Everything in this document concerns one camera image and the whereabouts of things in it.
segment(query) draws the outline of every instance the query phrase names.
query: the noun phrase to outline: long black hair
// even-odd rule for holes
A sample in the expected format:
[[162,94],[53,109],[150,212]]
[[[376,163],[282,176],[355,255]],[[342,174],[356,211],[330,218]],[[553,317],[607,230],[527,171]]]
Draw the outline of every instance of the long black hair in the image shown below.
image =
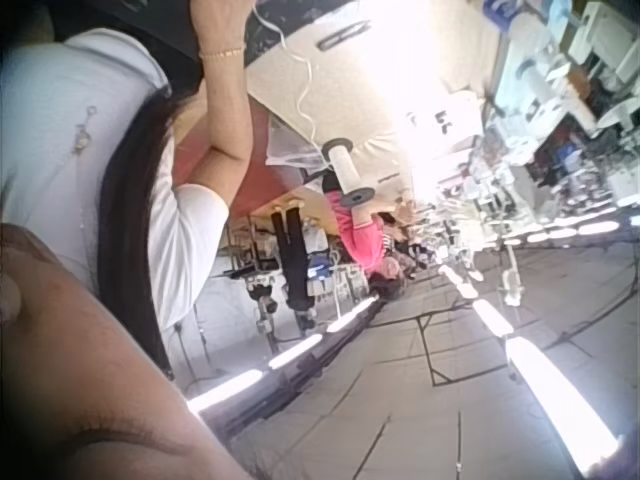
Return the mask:
[[369,277],[369,289],[372,293],[377,293],[382,301],[391,302],[402,295],[404,281],[402,278],[388,279],[374,273]]
[[169,377],[149,274],[151,193],[178,104],[159,90],[142,105],[109,162],[100,195],[98,292],[102,303]]

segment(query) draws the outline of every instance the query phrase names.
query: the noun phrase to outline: person in pink shirt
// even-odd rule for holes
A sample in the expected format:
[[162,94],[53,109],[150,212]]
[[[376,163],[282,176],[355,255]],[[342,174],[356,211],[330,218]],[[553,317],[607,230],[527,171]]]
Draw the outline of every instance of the person in pink shirt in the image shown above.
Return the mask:
[[322,190],[338,222],[340,239],[353,261],[364,269],[371,290],[383,300],[398,298],[404,287],[404,274],[392,256],[394,231],[385,228],[378,215],[395,207],[375,199],[351,209],[342,206],[342,189],[334,172],[324,176]]

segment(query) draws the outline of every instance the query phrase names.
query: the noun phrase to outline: white t-shirt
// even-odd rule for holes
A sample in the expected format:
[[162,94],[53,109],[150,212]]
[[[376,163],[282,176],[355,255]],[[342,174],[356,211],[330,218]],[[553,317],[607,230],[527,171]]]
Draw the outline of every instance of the white t-shirt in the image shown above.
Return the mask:
[[[105,168],[144,100],[167,85],[131,37],[93,30],[16,49],[1,73],[2,222],[37,235],[97,292]],[[152,192],[149,266],[161,330],[185,317],[207,280],[229,209],[198,185],[173,189],[173,141]]]

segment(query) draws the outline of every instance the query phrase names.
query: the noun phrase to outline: skin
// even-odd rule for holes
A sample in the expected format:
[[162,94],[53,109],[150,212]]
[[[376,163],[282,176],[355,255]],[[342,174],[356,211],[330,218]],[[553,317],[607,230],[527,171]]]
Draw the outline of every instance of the skin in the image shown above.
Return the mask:
[[[253,3],[192,0],[201,52],[242,47]],[[253,148],[243,57],[203,63],[210,148],[190,182],[230,205]],[[249,480],[42,242],[18,227],[1,233],[3,414],[62,478]]]
[[3,414],[61,477],[249,480],[109,312],[18,227],[2,226],[2,279],[15,287],[3,309],[18,312],[3,315]]
[[244,46],[245,24],[254,3],[255,0],[191,1],[191,18],[204,57],[210,147],[189,183],[213,190],[228,206],[249,168],[253,126],[244,55],[211,55]]

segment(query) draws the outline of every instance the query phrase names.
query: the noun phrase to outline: white cord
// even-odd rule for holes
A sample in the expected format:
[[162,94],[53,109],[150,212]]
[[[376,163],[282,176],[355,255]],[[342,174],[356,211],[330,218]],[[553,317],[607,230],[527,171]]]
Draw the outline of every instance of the white cord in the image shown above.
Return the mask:
[[276,32],[278,35],[280,35],[280,44],[282,45],[282,49],[285,51],[287,55],[289,55],[289,57],[292,60],[298,63],[304,63],[307,67],[307,84],[304,87],[304,90],[302,91],[302,93],[300,94],[300,97],[298,97],[298,101],[296,102],[296,110],[298,111],[298,114],[302,118],[304,118],[307,122],[309,122],[309,124],[311,125],[311,135],[310,135],[309,141],[311,142],[311,145],[313,145],[318,151],[320,151],[320,147],[318,147],[318,145],[316,144],[316,133],[318,130],[318,126],[315,120],[309,114],[305,113],[302,110],[302,102],[304,102],[305,98],[307,98],[307,95],[309,95],[309,92],[311,91],[311,85],[313,83],[313,65],[311,64],[311,61],[308,58],[302,57],[296,54],[289,48],[289,45],[287,44],[287,40],[284,36],[284,32],[282,31],[282,29],[278,27],[276,24],[266,20],[262,15],[260,15],[258,13],[258,8],[256,5],[253,6],[253,14],[256,16],[258,21],[265,28],[268,28],[269,30]]

